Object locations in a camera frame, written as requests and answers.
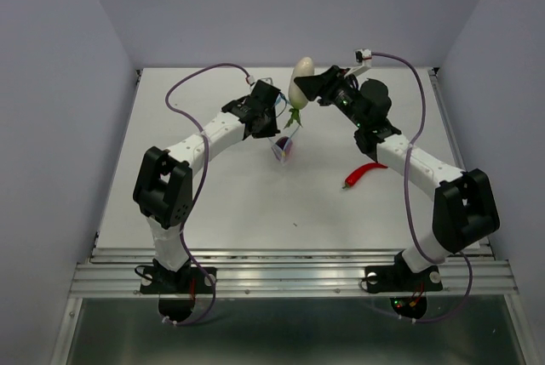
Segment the purple red onion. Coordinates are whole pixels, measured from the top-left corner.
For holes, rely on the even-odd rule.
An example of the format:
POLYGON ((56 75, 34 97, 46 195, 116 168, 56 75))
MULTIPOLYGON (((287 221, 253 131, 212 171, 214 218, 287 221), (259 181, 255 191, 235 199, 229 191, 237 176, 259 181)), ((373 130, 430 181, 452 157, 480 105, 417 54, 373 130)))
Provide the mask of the purple red onion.
POLYGON ((293 140, 288 136, 282 136, 272 145, 272 151, 280 162, 284 162, 289 158, 292 146, 293 140))

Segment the clear zip top bag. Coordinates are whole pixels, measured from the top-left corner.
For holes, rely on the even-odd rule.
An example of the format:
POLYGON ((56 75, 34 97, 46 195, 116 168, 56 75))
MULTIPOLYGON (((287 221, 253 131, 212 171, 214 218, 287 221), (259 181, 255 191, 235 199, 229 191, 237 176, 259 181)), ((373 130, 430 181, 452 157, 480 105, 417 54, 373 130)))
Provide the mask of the clear zip top bag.
POLYGON ((300 112, 282 93, 278 95, 275 102, 275 111, 279 132, 268 140, 276 160, 281 165, 285 165, 290 160, 295 135, 301 127, 300 112))

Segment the red chili pepper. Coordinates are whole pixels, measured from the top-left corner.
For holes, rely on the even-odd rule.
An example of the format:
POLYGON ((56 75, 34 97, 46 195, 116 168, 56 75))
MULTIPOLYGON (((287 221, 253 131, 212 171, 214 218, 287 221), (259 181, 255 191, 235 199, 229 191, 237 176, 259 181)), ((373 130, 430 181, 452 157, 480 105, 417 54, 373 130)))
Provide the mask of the red chili pepper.
POLYGON ((382 163, 366 163, 354 169, 343 181, 342 189, 347 190, 353 188, 364 175, 375 169, 387 169, 382 163))

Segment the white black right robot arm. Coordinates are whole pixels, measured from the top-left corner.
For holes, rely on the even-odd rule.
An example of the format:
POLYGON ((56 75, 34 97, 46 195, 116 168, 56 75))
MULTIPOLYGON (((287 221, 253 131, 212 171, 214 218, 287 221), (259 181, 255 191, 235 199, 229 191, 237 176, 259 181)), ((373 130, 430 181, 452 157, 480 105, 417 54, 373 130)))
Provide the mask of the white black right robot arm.
POLYGON ((338 66, 318 75, 297 71, 293 84, 307 100, 339 109, 355 125, 354 139, 362 153, 401 174, 405 185, 415 185, 432 200, 430 232, 414 237, 392 268, 394 283, 412 288, 428 267, 498 230, 491 183, 482 170, 451 166, 409 141, 387 118, 392 106, 387 86, 368 79, 356 87, 354 75, 338 66))

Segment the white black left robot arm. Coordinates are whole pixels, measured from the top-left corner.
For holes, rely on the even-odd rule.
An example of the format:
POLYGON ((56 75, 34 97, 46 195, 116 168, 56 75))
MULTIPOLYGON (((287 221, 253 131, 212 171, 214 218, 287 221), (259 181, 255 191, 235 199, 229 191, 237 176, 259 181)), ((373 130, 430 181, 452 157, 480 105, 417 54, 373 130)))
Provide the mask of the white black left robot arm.
POLYGON ((227 103, 196 134, 165 150, 153 146, 145 152, 133 200, 150 226, 155 260, 163 268, 159 279, 169 291, 179 292, 189 283, 180 228, 192 212, 194 176, 203 175, 204 165, 230 146, 278 134, 279 95, 279 89, 259 80, 250 94, 227 103))

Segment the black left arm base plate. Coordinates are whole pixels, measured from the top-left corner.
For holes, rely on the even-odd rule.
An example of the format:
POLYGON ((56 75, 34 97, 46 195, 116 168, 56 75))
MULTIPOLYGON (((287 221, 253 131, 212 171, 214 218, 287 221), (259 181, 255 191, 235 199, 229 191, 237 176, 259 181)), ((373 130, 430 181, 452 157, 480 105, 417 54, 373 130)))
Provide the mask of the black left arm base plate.
POLYGON ((216 277, 215 267, 206 268, 208 275, 205 276, 192 265, 184 265, 177 272, 167 271, 162 266, 138 265, 134 271, 141 280, 140 293, 144 295, 211 295, 210 279, 216 277))

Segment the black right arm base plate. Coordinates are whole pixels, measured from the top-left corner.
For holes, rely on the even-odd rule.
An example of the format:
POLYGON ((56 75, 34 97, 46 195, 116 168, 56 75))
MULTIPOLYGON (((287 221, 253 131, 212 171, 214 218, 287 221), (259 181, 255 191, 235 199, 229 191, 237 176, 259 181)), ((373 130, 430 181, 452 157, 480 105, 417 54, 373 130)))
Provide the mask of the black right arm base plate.
POLYGON ((410 269, 397 269, 394 265, 373 265, 364 268, 364 277, 359 286, 370 294, 401 294, 420 291, 443 290, 441 275, 436 265, 414 273, 410 269))

